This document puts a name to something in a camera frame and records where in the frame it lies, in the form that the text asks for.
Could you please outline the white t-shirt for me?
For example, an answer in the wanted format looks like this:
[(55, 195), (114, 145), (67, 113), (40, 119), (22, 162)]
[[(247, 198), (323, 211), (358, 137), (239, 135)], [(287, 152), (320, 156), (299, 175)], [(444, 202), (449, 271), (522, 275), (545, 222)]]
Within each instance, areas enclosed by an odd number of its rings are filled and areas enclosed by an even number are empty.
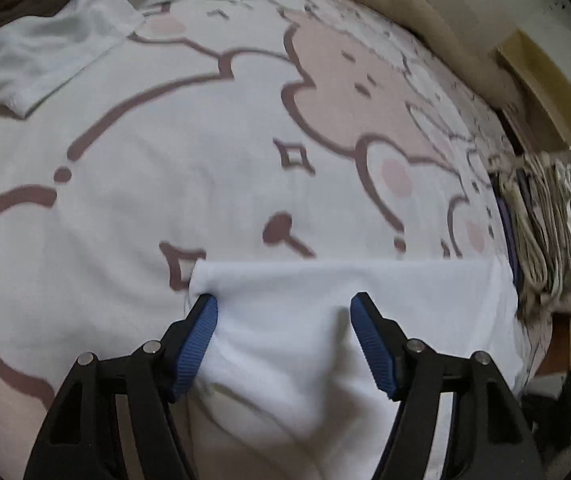
[(189, 396), (201, 479), (368, 479), (397, 408), (372, 378), (349, 318), (366, 292), (439, 352), (488, 352), (510, 388), (528, 345), (505, 258), (201, 262), (189, 294), (218, 323)]

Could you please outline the stack of folded clothes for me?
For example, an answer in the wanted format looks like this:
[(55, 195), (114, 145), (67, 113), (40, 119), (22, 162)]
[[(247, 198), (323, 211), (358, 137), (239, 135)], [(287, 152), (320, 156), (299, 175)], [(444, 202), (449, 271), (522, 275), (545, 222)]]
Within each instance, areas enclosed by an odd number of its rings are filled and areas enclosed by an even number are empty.
[(546, 152), (504, 157), (489, 177), (507, 206), (523, 309), (560, 309), (571, 296), (571, 164)]

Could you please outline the bear print bed sheet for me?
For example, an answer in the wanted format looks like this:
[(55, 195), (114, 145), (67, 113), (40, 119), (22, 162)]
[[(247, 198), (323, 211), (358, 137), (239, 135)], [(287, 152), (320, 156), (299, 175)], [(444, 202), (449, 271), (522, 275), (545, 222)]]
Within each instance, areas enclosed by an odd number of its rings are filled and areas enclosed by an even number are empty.
[(20, 118), (0, 105), (0, 476), (82, 352), (191, 307), (201, 262), (508, 261), (481, 96), (351, 0), (178, 0)]

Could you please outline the pale grey t-shirt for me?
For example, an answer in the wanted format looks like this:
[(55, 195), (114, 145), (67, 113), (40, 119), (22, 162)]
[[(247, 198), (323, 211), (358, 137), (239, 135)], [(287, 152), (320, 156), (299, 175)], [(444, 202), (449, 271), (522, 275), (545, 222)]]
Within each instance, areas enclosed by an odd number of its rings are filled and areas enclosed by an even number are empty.
[(178, 0), (70, 0), (52, 16), (0, 27), (0, 105), (27, 116), (40, 102), (145, 21), (157, 3)]

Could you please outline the beige fleece blanket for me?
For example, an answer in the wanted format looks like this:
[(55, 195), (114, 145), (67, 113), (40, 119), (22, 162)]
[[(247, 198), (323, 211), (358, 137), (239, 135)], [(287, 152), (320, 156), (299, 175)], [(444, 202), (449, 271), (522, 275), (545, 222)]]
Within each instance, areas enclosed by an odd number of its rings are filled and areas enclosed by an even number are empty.
[(490, 106), (514, 112), (522, 107), (523, 92), (514, 76), (490, 56), (464, 44), (429, 0), (351, 1), (419, 34), (427, 47)]

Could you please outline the wooden wall shelf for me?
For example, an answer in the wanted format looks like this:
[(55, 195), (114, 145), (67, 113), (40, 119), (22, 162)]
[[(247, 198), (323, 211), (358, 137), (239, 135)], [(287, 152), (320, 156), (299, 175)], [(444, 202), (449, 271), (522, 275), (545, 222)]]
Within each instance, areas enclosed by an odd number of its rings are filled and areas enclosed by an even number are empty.
[(527, 129), (522, 142), (535, 152), (571, 150), (571, 82), (557, 63), (523, 30), (497, 48), (525, 92)]

